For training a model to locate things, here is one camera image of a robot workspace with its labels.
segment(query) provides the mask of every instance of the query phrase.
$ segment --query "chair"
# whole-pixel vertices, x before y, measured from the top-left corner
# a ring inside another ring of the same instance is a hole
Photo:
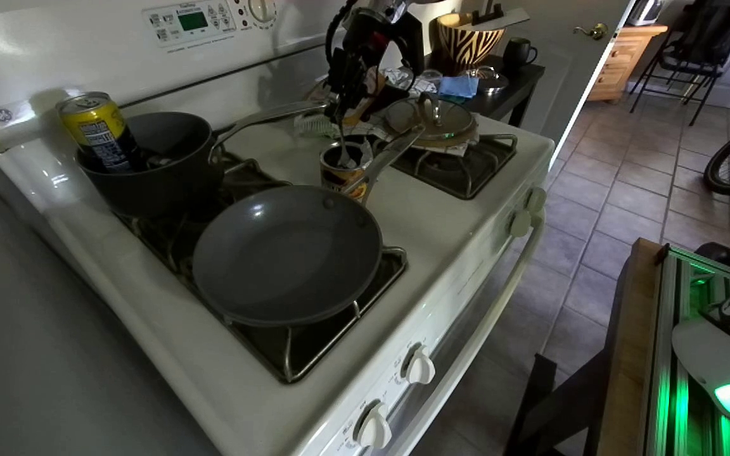
[[[630,87],[635,101],[629,112],[635,112],[644,92],[682,96],[689,104],[705,87],[705,94],[695,110],[689,127],[696,121],[705,101],[710,99],[722,66],[730,56],[730,0],[696,0],[684,7],[677,23],[661,40],[661,47],[644,66],[640,77]],[[648,89],[652,79],[663,79],[663,89]]]

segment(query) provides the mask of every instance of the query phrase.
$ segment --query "can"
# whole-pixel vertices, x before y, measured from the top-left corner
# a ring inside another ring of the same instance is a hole
[[[142,150],[109,94],[85,92],[64,101],[60,120],[84,159],[95,159],[106,172],[144,170]]]

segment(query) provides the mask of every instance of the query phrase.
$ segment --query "door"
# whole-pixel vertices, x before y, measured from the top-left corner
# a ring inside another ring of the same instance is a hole
[[[501,6],[504,11],[524,7],[530,20],[509,25],[507,37],[530,37],[539,50],[538,64],[544,66],[521,127],[562,145],[630,0],[509,0]]]

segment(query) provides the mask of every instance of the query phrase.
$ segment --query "control panel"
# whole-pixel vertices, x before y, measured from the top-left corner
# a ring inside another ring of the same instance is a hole
[[[165,50],[194,47],[231,37],[236,31],[268,31],[278,0],[194,0],[144,7],[144,28]]]

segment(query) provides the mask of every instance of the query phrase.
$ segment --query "stovetop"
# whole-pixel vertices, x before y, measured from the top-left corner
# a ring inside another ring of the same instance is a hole
[[[194,206],[187,213],[142,221],[118,218],[194,296],[193,281],[193,250],[211,221],[229,206],[246,196],[283,183],[263,174],[253,159],[237,159],[222,155],[222,186],[213,201]],[[237,335],[237,339],[282,381],[302,381],[355,322],[389,288],[389,283],[406,270],[406,256],[400,249],[382,249],[382,259],[369,287],[343,313],[334,313],[320,324],[302,326],[246,326],[226,320],[218,310],[203,302],[218,322]]]
[[[515,150],[516,136],[490,135],[478,136],[478,142],[471,145],[463,156],[408,150],[393,163],[393,167],[454,197],[471,201],[515,156]]]

